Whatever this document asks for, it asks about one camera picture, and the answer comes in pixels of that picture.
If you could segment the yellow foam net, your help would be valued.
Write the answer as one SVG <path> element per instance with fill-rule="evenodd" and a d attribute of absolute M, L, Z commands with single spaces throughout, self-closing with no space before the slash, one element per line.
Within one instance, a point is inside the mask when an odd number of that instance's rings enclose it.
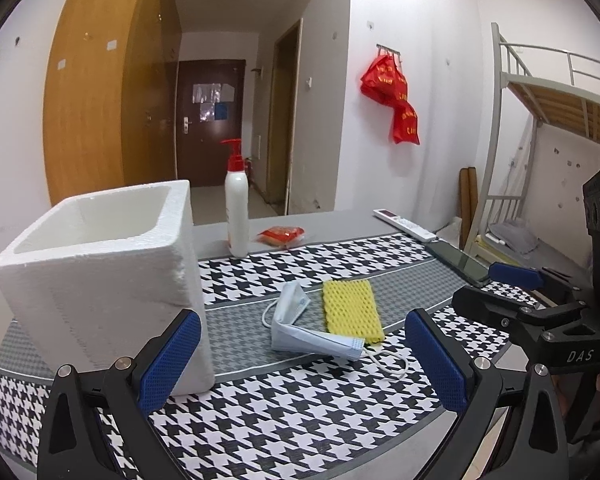
<path fill-rule="evenodd" d="M 331 334 L 379 344 L 385 339 L 369 280 L 328 281 L 322 288 L 326 328 Z"/>

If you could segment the blue face mask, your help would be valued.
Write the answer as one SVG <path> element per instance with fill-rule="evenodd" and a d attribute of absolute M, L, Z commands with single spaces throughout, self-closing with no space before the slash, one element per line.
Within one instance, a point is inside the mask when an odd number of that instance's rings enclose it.
<path fill-rule="evenodd" d="M 392 378 L 400 379 L 406 375 L 405 366 L 390 367 L 382 364 L 382 341 L 379 344 L 366 344 L 360 338 L 331 334 L 326 323 L 324 330 L 299 325 L 298 321 L 310 305 L 311 299 L 300 283 L 291 282 L 285 284 L 279 297 L 264 309 L 261 323 L 270 331 L 274 351 L 318 354 L 349 361 L 366 358 Z"/>

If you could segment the black smartphone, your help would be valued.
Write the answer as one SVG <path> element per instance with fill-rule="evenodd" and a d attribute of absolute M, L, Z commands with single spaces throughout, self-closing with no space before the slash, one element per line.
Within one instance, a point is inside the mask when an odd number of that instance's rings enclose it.
<path fill-rule="evenodd" d="M 482 287 L 490 282 L 488 268 L 483 263 L 445 240 L 434 240 L 426 244 L 426 248 L 431 255 L 472 286 Z"/>

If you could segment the white remote control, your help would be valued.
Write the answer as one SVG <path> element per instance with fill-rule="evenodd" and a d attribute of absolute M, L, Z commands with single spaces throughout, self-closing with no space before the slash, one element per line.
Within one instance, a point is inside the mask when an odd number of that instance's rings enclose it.
<path fill-rule="evenodd" d="M 400 214 L 395 214 L 390 210 L 375 209 L 373 214 L 377 219 L 388 223 L 389 226 L 393 226 L 395 229 L 413 237 L 421 243 L 430 243 L 438 239 L 437 235 L 433 232 L 426 230 L 422 226 L 419 226 L 418 224 L 411 222 L 411 220 L 407 220 L 401 217 Z"/>

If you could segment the white foam box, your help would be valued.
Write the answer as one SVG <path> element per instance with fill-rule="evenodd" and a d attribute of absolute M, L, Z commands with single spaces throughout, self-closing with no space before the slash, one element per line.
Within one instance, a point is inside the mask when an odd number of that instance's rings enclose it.
<path fill-rule="evenodd" d="M 136 356 L 181 311 L 204 314 L 188 183 L 62 200 L 0 253 L 0 289 L 52 370 Z"/>

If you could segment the houndstooth table mat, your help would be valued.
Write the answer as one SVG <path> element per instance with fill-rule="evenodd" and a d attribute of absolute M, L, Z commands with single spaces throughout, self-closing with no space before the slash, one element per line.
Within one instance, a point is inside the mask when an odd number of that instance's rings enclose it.
<path fill-rule="evenodd" d="M 194 479 L 330 479 L 385 452 L 442 407 L 404 342 L 409 310 L 425 309 L 472 356 L 498 360 L 507 336 L 454 313 L 463 282 L 403 234 L 201 261 L 215 383 L 152 413 L 150 422 Z M 276 352 L 266 323 L 282 287 L 300 284 L 300 324 L 325 326 L 323 285 L 366 280 L 385 339 L 357 361 Z"/>

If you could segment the metal bunk bed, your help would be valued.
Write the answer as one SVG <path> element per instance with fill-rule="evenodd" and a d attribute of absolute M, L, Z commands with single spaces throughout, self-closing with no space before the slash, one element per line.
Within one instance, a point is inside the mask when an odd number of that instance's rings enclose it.
<path fill-rule="evenodd" d="M 488 148 L 466 252 L 586 281 L 582 186 L 600 170 L 600 59 L 509 41 L 497 24 L 491 41 Z"/>

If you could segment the red snack packet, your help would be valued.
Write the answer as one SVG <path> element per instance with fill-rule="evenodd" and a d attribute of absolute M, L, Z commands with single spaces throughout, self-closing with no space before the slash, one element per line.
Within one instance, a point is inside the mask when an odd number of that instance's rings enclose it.
<path fill-rule="evenodd" d="M 288 249 L 298 246 L 306 231 L 298 226 L 271 226 L 257 235 L 257 241 L 268 247 Z"/>

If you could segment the red hanging bags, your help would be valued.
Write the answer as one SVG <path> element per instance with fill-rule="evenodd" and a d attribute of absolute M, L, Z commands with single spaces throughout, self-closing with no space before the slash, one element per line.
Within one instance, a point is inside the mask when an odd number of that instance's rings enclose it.
<path fill-rule="evenodd" d="M 390 139 L 394 144 L 419 144 L 418 117 L 407 99 L 407 81 L 392 52 L 380 49 L 361 77 L 361 93 L 390 108 Z"/>

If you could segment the red fire extinguisher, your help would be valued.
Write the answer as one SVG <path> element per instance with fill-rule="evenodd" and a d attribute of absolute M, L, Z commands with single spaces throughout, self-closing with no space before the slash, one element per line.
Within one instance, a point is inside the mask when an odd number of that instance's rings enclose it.
<path fill-rule="evenodd" d="M 245 158 L 245 173 L 246 173 L 249 185 L 251 185 L 251 182 L 252 182 L 252 160 L 250 157 Z"/>

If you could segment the white pump lotion bottle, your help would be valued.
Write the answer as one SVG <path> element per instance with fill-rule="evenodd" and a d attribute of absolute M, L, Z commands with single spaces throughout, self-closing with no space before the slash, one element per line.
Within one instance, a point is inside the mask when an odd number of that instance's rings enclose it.
<path fill-rule="evenodd" d="M 228 248 L 233 257 L 245 258 L 249 245 L 249 180 L 242 140 L 226 139 L 222 144 L 230 148 L 224 182 Z"/>

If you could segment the dark brown door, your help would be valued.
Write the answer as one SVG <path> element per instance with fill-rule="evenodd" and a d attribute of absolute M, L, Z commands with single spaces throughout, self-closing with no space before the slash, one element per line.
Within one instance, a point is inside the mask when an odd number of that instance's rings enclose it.
<path fill-rule="evenodd" d="M 245 71 L 227 58 L 178 64 L 176 170 L 193 188 L 224 182 L 242 137 Z"/>

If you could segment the wooden wardrobe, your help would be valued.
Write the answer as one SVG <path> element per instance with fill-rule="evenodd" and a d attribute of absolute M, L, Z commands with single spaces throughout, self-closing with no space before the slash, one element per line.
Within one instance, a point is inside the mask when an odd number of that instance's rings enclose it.
<path fill-rule="evenodd" d="M 43 101 L 51 203 L 175 179 L 181 34 L 175 0 L 66 0 Z"/>

